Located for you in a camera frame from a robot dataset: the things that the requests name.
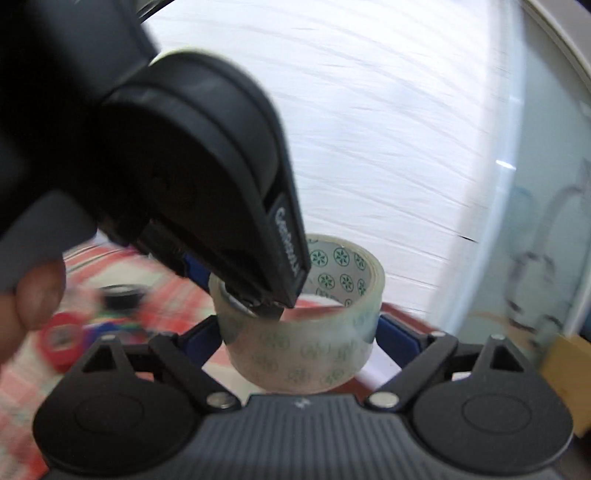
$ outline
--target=tape roll core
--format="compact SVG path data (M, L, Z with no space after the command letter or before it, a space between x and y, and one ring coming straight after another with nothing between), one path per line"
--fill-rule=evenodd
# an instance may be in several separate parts
M384 269L367 250L326 235L307 235L312 268L304 294L345 308L296 322L260 319L239 308L214 275L210 294L234 368L275 393L312 394L349 381L372 350Z

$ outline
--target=white curtain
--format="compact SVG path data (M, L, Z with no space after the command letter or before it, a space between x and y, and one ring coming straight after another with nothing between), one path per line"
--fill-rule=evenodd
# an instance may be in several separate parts
M310 232L374 253L424 316L485 161L492 0L176 0L148 22L251 72L281 112Z

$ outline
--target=red tape roll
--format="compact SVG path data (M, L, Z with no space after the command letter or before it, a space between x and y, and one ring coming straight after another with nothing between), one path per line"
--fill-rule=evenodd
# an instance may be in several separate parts
M39 333L39 350L58 372L67 372L84 353L85 323L82 315L56 313Z

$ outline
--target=ribbed grip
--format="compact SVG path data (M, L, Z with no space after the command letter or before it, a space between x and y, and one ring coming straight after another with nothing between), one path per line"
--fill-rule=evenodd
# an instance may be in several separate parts
M46 480L78 477L51 472ZM475 480L427 453L393 414L349 395L256 395L209 417L175 458L126 480ZM514 480L559 480L544 470Z

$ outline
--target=finger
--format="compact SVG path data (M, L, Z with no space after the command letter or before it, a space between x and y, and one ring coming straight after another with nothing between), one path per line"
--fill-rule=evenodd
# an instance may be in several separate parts
M62 259L33 268L17 285L17 313L27 330L37 330L60 305L66 288L66 266Z
M0 294L0 365L10 359L27 335L17 314L15 297Z

